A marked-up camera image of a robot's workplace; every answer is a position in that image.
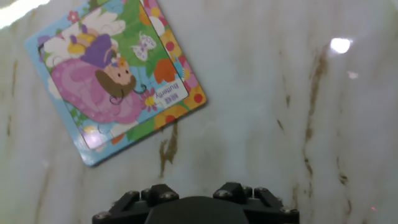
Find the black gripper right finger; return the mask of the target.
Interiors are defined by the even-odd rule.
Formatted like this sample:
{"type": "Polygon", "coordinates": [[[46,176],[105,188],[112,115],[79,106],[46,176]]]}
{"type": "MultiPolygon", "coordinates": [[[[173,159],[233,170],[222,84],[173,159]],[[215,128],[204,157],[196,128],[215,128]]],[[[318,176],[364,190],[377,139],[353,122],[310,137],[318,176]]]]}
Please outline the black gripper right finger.
{"type": "Polygon", "coordinates": [[[299,224],[299,211],[286,207],[265,187],[227,182],[213,193],[213,198],[237,205],[249,223],[299,224]]]}

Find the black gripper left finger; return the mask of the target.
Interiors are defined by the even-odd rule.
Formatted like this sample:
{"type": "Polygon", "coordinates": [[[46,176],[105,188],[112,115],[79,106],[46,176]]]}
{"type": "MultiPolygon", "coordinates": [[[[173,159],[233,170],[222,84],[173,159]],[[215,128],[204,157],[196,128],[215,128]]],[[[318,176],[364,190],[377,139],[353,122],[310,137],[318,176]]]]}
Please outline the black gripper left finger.
{"type": "Polygon", "coordinates": [[[178,200],[179,194],[166,184],[157,184],[142,191],[130,190],[111,208],[92,217],[92,224],[145,223],[157,205],[178,200]]]}

